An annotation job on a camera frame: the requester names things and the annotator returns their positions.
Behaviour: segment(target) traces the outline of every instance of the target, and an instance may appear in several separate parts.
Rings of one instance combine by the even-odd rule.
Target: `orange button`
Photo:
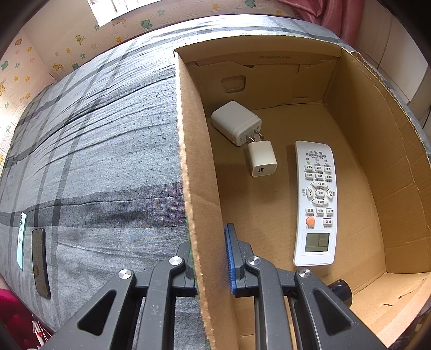
[[[312,216],[309,216],[305,220],[305,223],[307,224],[307,226],[314,227],[314,218]]]

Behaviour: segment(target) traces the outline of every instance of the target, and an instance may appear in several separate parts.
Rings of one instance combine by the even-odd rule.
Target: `mattress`
[[[119,270],[152,269],[189,239],[174,49],[259,34],[319,38],[354,51],[329,30],[294,19],[264,15],[196,19],[100,54],[45,88],[28,105],[0,179],[0,274],[53,330]],[[410,118],[421,133],[414,116]],[[421,137],[429,150],[425,135]],[[22,212],[28,216],[23,270],[16,262]],[[34,285],[31,231],[37,227],[47,234],[50,300]],[[207,346],[198,297],[177,298],[175,349]]]

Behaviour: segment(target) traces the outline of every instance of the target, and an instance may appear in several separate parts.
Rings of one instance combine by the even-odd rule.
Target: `cardboard box flap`
[[[427,273],[385,273],[355,294],[351,310],[389,347],[414,320],[429,298]]]
[[[234,55],[239,64],[298,63],[307,56],[309,63],[316,59],[329,59],[341,55],[341,47],[334,43],[306,37],[289,35],[243,35],[224,37],[179,47],[184,63],[192,61],[199,65],[224,62],[227,55]]]

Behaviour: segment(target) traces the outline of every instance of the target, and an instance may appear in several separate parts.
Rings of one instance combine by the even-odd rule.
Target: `cartoon animal wallpaper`
[[[24,25],[0,59],[0,174],[16,124],[32,99],[110,48],[148,31],[206,16],[294,17],[288,5],[276,0],[162,0],[100,26],[87,0],[49,4]]]
[[[0,174],[22,112],[46,86],[55,82],[21,30],[0,59]]]
[[[70,18],[58,20],[57,25],[51,28],[49,23],[53,22],[56,14],[43,8],[30,21],[32,27],[27,34],[56,80],[63,79],[100,53],[130,38],[185,20],[241,13],[294,17],[288,5],[276,0],[162,0],[134,9],[100,26],[87,0],[75,0],[73,6],[69,0],[50,2],[58,3],[59,8],[61,5]]]

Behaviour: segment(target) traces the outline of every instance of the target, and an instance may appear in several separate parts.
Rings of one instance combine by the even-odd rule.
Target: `smartphone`
[[[45,230],[43,228],[37,228],[33,230],[31,234],[31,254],[33,257],[33,274],[36,290],[44,298],[51,299],[47,270]]]

